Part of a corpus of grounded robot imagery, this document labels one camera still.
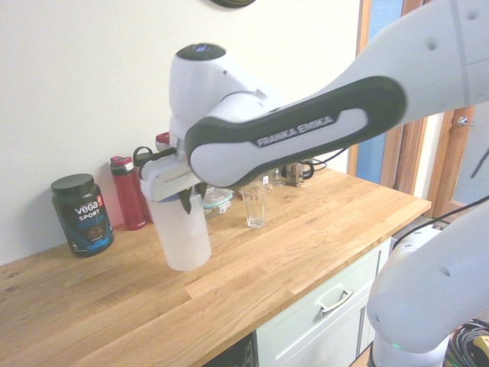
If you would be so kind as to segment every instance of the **wooden door frame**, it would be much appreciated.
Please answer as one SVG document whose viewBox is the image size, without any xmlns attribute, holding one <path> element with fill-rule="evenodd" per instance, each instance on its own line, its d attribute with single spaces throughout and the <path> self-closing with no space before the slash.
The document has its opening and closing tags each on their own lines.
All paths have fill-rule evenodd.
<svg viewBox="0 0 489 367">
<path fill-rule="evenodd" d="M 403 0 L 401 15 L 406 15 L 429 1 Z M 362 52 L 367 45 L 371 0 L 361 0 L 360 9 L 357 54 Z M 392 187 L 411 195 L 414 193 L 425 137 L 426 121 L 427 119 L 421 119 L 410 122 L 404 126 L 392 128 L 386 133 L 380 181 L 382 186 Z M 349 174 L 356 174 L 357 161 L 358 145 L 353 145 L 348 151 Z"/>
<path fill-rule="evenodd" d="M 445 112 L 443 114 L 440 137 L 436 148 L 435 163 L 431 181 L 429 182 L 428 201 L 432 207 L 424 214 L 428 217 L 439 217 L 443 213 L 461 208 L 462 203 L 453 201 L 453 193 L 457 184 L 458 172 L 467 142 L 469 126 L 460 126 L 456 123 L 460 117 L 472 119 L 474 106 L 464 109 Z M 448 221 L 456 219 L 458 215 L 450 216 Z"/>
</svg>

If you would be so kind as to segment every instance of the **dishwasher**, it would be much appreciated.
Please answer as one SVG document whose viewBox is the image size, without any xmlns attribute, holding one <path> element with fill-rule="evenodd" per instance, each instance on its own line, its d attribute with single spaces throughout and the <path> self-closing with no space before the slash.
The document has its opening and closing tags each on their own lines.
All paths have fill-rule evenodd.
<svg viewBox="0 0 489 367">
<path fill-rule="evenodd" d="M 256 333 L 251 333 L 203 367 L 258 367 Z"/>
</svg>

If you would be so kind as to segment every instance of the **metal handle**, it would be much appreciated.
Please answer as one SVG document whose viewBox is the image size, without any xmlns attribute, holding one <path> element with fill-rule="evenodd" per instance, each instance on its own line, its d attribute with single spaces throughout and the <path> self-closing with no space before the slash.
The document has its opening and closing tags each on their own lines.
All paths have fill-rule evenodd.
<svg viewBox="0 0 489 367">
<path fill-rule="evenodd" d="M 346 289 L 344 289 L 340 297 L 343 295 L 345 295 L 345 297 L 343 297 L 341 300 L 339 300 L 338 302 L 336 302 L 330 307 L 327 307 L 324 304 L 322 304 L 320 301 L 318 301 L 318 305 L 321 306 L 321 314 L 326 315 L 328 312 L 331 312 L 337 309 L 338 307 L 340 307 L 344 302 L 346 302 L 353 295 L 353 291 L 347 291 Z"/>
<path fill-rule="evenodd" d="M 458 120 L 457 120 L 457 123 L 460 125 L 460 126 L 471 126 L 471 127 L 474 127 L 475 125 L 471 125 L 468 123 L 468 119 L 466 117 L 459 117 Z"/>
</svg>

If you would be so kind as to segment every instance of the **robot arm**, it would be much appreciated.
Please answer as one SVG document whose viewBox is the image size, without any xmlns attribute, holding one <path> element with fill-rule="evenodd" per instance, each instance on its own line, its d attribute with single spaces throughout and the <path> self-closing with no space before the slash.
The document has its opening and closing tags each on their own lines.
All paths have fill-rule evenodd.
<svg viewBox="0 0 489 367">
<path fill-rule="evenodd" d="M 260 96 L 225 96 L 186 133 L 194 174 L 219 187 L 245 184 L 267 169 L 489 99 L 488 8 L 484 0 L 436 0 L 412 11 L 326 88 L 264 115 L 231 114 L 255 111 Z"/>
<path fill-rule="evenodd" d="M 141 171 L 152 201 L 201 180 L 246 184 L 267 169 L 489 100 L 489 2 L 436 0 L 412 11 L 330 85 L 288 106 L 222 48 L 204 44 L 175 56 L 170 95 L 179 154 Z M 487 308 L 487 218 L 489 203 L 379 274 L 368 303 L 377 367 L 440 366 L 428 354 L 444 352 L 446 336 Z M 481 288 L 472 292 L 473 284 Z"/>
</svg>

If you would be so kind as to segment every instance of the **red water bottle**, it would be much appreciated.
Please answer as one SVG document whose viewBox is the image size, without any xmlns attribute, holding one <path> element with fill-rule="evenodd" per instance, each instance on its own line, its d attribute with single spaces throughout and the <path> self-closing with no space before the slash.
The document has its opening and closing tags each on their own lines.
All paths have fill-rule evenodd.
<svg viewBox="0 0 489 367">
<path fill-rule="evenodd" d="M 134 163 L 130 157 L 120 156 L 110 158 L 110 162 L 124 224 L 129 231 L 143 228 L 146 225 L 146 211 Z"/>
</svg>

